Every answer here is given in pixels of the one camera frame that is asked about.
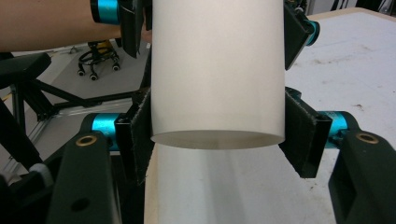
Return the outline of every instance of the human arm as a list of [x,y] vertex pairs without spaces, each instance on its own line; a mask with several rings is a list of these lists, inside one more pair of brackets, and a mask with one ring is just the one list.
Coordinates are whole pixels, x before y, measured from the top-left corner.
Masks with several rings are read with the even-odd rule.
[[0,52],[53,49],[120,37],[118,25],[95,23],[88,0],[2,0]]

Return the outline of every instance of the white cylinder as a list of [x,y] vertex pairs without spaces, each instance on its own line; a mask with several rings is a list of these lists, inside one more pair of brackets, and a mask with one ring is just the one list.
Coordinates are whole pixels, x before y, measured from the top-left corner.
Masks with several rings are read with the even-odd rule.
[[283,1],[153,6],[152,140],[202,149],[282,142]]

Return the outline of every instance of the bolt hole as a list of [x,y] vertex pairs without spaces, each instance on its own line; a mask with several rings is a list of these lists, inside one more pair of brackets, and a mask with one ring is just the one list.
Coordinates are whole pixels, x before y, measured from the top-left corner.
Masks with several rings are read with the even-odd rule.
[[90,206],[90,200],[88,198],[82,198],[73,202],[70,208],[73,212],[80,212],[85,210],[88,206]]
[[76,141],[76,145],[79,147],[86,147],[86,146],[89,146],[89,145],[92,145],[93,143],[95,143],[96,140],[97,140],[96,136],[87,135],[87,136],[80,137]]
[[379,142],[375,136],[372,136],[368,133],[358,133],[357,137],[359,140],[369,144],[377,144]]

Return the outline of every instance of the white table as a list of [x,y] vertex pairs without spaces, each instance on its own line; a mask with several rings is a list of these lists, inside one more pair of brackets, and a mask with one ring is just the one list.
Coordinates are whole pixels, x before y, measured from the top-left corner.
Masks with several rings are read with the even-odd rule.
[[[351,113],[364,131],[396,146],[396,22],[349,8],[311,17],[317,43],[286,73],[316,110]],[[191,150],[157,146],[148,170],[146,223],[335,223],[328,180],[337,149],[316,179],[301,179],[278,146]]]

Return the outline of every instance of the cable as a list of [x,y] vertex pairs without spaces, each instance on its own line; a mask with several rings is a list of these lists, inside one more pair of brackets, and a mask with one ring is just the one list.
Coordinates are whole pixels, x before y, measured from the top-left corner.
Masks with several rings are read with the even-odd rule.
[[338,0],[334,0],[334,3],[332,4],[332,9],[330,9],[330,11],[335,11],[337,9],[338,2]]
[[343,0],[343,1],[341,2],[341,6],[340,6],[338,9],[343,9],[343,6],[344,6],[345,1],[346,1],[346,0]]

